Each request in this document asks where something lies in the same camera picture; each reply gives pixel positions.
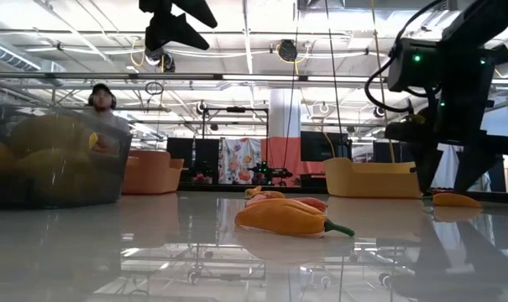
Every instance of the plush pepper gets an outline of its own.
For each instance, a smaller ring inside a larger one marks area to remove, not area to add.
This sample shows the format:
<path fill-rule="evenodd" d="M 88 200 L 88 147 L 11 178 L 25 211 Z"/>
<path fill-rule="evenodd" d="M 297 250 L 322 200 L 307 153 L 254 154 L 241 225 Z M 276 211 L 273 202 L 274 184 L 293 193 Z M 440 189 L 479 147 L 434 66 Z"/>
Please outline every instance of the plush pepper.
<path fill-rule="evenodd" d="M 264 192 L 261 192 L 260 194 L 257 194 L 256 196 L 252 197 L 248 202 L 246 202 L 246 206 L 255 205 L 258 202 L 261 202 L 263 200 L 270 200 L 270 199 L 279 199 L 282 197 L 271 197 L 264 194 Z M 311 197 L 297 197 L 293 198 L 293 200 L 300 201 L 303 204 L 306 204 L 308 206 L 313 206 L 314 208 L 318 209 L 321 212 L 325 212 L 327 210 L 328 205 L 318 199 L 311 198 Z"/>
<path fill-rule="evenodd" d="M 481 208 L 481 204 L 464 195 L 454 193 L 438 193 L 432 197 L 432 203 L 435 206 L 462 206 Z"/>
<path fill-rule="evenodd" d="M 261 187 L 260 185 L 256 186 L 253 189 L 246 189 L 246 199 L 254 197 L 254 195 L 258 194 L 262 189 L 263 187 Z"/>
<path fill-rule="evenodd" d="M 247 206 L 235 216 L 235 225 L 290 236 L 322 237 L 331 230 L 354 236 L 353 230 L 334 225 L 318 209 L 290 199 L 262 200 Z"/>

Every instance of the orange plush toy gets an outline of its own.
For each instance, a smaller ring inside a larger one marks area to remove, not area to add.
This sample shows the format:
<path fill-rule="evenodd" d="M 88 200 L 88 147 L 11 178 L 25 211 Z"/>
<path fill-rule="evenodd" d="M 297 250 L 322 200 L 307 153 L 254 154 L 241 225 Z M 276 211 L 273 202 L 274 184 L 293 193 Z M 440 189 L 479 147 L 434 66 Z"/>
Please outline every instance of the orange plush toy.
<path fill-rule="evenodd" d="M 299 237 L 322 237 L 331 230 L 354 236 L 353 230 L 333 224 L 318 209 L 284 198 L 261 200 L 245 207 L 235 216 L 235 225 Z"/>
<path fill-rule="evenodd" d="M 249 199 L 246 202 L 246 206 L 254 205 L 262 200 L 269 200 L 274 198 L 285 199 L 285 195 L 278 191 L 262 191 L 262 187 L 258 186 L 254 189 L 246 190 L 246 199 Z M 311 197 L 296 197 L 292 200 L 300 201 L 303 204 L 313 206 L 321 212 L 325 212 L 328 208 L 328 205 L 321 200 Z"/>

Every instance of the orange bell pepper toy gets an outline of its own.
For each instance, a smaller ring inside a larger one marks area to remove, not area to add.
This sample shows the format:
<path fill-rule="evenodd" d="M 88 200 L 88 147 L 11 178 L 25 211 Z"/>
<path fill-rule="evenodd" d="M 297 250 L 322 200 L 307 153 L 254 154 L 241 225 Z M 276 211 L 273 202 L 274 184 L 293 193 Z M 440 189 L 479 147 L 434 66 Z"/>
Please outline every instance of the orange bell pepper toy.
<path fill-rule="evenodd" d="M 299 237 L 322 237 L 332 230 L 354 236 L 353 230 L 332 223 L 318 209 L 290 199 L 268 199 L 247 206 L 235 216 L 235 225 Z"/>

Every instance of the transparent plastic bin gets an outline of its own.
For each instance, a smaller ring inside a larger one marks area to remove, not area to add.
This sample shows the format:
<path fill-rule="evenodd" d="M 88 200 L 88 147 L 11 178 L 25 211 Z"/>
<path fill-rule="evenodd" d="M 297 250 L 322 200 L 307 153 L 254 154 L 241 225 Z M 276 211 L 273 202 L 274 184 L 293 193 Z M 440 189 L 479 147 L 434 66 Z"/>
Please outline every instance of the transparent plastic bin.
<path fill-rule="evenodd" d="M 113 146 L 112 153 L 91 150 L 94 133 Z M 130 142 L 129 133 L 82 113 L 0 105 L 0 208 L 115 202 Z"/>

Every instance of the white pillar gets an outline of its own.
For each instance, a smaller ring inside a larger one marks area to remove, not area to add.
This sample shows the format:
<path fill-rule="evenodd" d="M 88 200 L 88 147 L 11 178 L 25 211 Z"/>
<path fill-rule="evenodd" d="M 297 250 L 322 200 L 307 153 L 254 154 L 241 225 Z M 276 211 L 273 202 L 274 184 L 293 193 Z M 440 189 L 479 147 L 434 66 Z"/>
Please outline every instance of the white pillar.
<path fill-rule="evenodd" d="M 270 91 L 269 101 L 269 137 L 286 138 L 287 125 L 289 125 L 289 137 L 301 136 L 301 93 L 295 89 L 274 89 Z"/>

